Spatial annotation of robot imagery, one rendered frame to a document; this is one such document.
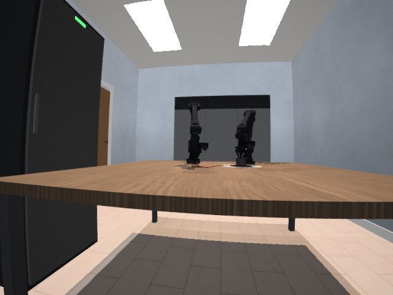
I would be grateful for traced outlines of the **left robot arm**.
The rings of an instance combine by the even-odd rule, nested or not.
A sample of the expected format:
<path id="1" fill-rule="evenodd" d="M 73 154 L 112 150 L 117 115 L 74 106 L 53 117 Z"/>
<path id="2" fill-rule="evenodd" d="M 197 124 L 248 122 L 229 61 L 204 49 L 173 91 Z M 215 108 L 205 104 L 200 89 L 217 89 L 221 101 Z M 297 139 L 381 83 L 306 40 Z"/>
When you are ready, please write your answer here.
<path id="1" fill-rule="evenodd" d="M 255 118 L 254 118 L 255 115 L 256 115 L 255 110 L 244 111 L 244 119 L 238 125 L 237 132 L 235 135 L 235 137 L 236 137 L 236 139 L 238 139 L 238 141 L 244 140 L 244 141 L 240 141 L 240 147 L 247 148 L 247 153 L 244 156 L 244 158 L 251 158 L 251 159 L 246 159 L 246 163 L 255 163 L 255 161 L 252 161 L 252 153 L 254 151 L 255 141 L 251 141 L 251 138 L 252 138 L 252 130 L 251 129 L 253 128 L 253 123 L 255 121 Z M 247 125 L 246 125 L 246 122 L 247 122 Z M 244 133 L 246 133 L 246 135 Z M 247 145 L 246 145 L 246 143 L 247 143 Z"/>

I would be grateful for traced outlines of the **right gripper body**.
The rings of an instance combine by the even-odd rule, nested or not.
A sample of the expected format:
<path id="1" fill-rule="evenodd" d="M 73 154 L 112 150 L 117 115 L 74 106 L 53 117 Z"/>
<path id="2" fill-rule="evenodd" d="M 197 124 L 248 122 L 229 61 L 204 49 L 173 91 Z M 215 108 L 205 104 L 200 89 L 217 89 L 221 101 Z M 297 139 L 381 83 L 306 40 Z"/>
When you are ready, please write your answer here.
<path id="1" fill-rule="evenodd" d="M 191 153 L 201 153 L 202 149 L 197 149 L 197 143 L 199 142 L 191 142 L 191 149 L 189 149 L 189 152 Z M 197 150 L 192 150 L 192 149 L 197 149 Z"/>

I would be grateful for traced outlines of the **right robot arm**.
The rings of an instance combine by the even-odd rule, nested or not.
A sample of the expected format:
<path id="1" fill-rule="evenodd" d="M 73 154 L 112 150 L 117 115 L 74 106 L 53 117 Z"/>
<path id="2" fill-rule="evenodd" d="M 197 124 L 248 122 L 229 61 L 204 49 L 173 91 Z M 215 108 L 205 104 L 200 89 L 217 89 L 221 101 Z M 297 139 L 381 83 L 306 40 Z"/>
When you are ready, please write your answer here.
<path id="1" fill-rule="evenodd" d="M 197 104 L 197 105 L 192 105 Z M 193 109 L 193 120 L 192 120 L 192 109 Z M 201 134 L 201 126 L 198 121 L 198 110 L 200 110 L 200 104 L 198 103 L 189 103 L 189 110 L 191 113 L 191 126 L 190 126 L 190 134 L 191 138 L 189 140 L 189 149 L 191 149 L 191 142 L 199 142 Z M 194 134 L 193 134 L 194 133 Z M 208 143 L 197 143 L 197 149 L 207 150 Z"/>

